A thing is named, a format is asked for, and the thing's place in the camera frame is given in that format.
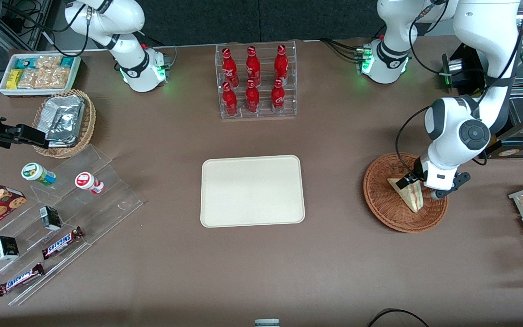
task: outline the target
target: silver foil package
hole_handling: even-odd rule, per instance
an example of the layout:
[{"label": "silver foil package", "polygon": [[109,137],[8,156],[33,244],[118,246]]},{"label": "silver foil package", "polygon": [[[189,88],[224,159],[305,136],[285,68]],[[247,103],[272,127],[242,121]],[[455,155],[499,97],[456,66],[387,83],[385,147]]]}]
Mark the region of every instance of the silver foil package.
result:
[{"label": "silver foil package", "polygon": [[84,108],[85,100],[77,95],[50,98],[36,128],[46,133],[50,147],[73,147],[78,143]]}]

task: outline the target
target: round wicker basket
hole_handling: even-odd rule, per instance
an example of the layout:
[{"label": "round wicker basket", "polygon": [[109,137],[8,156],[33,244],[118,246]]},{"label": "round wicker basket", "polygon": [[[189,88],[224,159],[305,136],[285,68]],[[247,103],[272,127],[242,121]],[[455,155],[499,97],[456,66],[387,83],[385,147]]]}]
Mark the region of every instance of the round wicker basket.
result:
[{"label": "round wicker basket", "polygon": [[[90,98],[86,95],[86,93],[79,91],[78,89],[71,89],[66,92],[54,94],[52,95],[52,97],[67,97],[68,95],[78,95],[86,101],[84,117],[80,126],[78,136],[78,143],[71,148],[42,149],[40,147],[34,147],[35,150],[41,155],[45,155],[47,157],[54,157],[58,159],[70,158],[73,155],[82,151],[90,143],[90,139],[92,139],[92,134],[94,133],[94,123],[96,122],[96,109],[94,108],[94,104],[92,103],[92,101],[90,101]],[[39,106],[39,110],[35,114],[34,122],[31,124],[33,128],[35,128],[39,122],[39,116],[42,112],[42,109],[44,108],[44,104],[45,101],[44,103],[42,103],[41,106]]]},{"label": "round wicker basket", "polygon": [[[409,166],[413,166],[417,157],[401,153]],[[423,207],[414,213],[407,207],[400,195],[386,180],[392,175],[405,175],[408,170],[401,164],[395,153],[377,158],[365,173],[363,191],[372,213],[386,226],[405,233],[420,233],[435,227],[447,212],[448,200],[431,198],[431,190],[423,190]]]}]

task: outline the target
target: brown tablecloth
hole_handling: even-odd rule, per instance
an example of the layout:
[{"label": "brown tablecloth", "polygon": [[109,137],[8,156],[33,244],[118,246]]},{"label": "brown tablecloth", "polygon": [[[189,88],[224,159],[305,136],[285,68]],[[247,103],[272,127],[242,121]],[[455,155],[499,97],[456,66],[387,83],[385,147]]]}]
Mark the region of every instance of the brown tablecloth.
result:
[{"label": "brown tablecloth", "polygon": [[[458,45],[424,37],[416,48],[437,68]],[[450,195],[436,228],[389,230],[366,206],[363,173],[445,92],[414,61],[380,85],[322,43],[297,46],[298,116],[247,122],[220,119],[214,46],[180,48],[170,83],[144,94],[123,83],[108,52],[84,54],[75,87],[98,112],[92,143],[146,203],[20,307],[0,299],[0,325],[221,327],[275,317],[283,327],[363,326],[389,307],[432,326],[523,325],[523,225],[507,198],[523,189],[523,159],[464,165],[471,182]],[[41,102],[2,96],[0,115],[30,124]],[[401,150],[429,143],[419,118]],[[200,224],[206,159],[282,154],[301,160],[302,223]],[[27,145],[0,149],[0,184],[28,190],[20,169],[29,161],[60,163]],[[415,326],[393,315],[380,325]]]}]

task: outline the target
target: small black box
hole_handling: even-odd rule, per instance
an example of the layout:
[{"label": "small black box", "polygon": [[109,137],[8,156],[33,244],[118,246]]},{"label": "small black box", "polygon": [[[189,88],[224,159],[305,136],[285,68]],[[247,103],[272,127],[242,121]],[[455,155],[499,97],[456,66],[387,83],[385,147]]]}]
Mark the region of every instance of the small black box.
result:
[{"label": "small black box", "polygon": [[15,238],[0,236],[0,260],[13,260],[19,258],[17,242]]},{"label": "small black box", "polygon": [[39,216],[42,219],[44,228],[50,230],[58,230],[62,228],[62,222],[60,222],[60,215],[58,211],[48,205],[39,209]]}]

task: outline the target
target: red coca-cola bottle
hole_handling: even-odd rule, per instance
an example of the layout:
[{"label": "red coca-cola bottle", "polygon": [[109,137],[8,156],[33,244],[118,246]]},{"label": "red coca-cola bottle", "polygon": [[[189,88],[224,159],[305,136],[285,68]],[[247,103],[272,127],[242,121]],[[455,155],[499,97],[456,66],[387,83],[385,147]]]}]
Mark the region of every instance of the red coca-cola bottle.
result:
[{"label": "red coca-cola bottle", "polygon": [[256,56],[256,48],[249,46],[247,48],[247,61],[245,62],[247,67],[247,78],[252,79],[256,86],[262,83],[262,72],[260,66],[260,60]]},{"label": "red coca-cola bottle", "polygon": [[245,99],[247,99],[247,110],[255,114],[260,105],[260,93],[257,90],[256,83],[252,79],[247,80]]},{"label": "red coca-cola bottle", "polygon": [[276,79],[282,80],[282,85],[288,83],[288,57],[286,57],[286,46],[278,45],[278,56],[274,61],[274,70],[276,71]]},{"label": "red coca-cola bottle", "polygon": [[239,86],[239,77],[237,76],[237,65],[233,58],[231,58],[231,51],[228,48],[222,50],[223,56],[223,74],[226,80],[230,83],[231,88],[234,89]]},{"label": "red coca-cola bottle", "polygon": [[274,80],[274,89],[271,91],[271,110],[274,114],[281,114],[284,111],[285,91],[282,87],[282,80]]},{"label": "red coca-cola bottle", "polygon": [[237,114],[237,97],[232,91],[229,82],[223,82],[223,105],[226,107],[227,114],[235,116]]}]

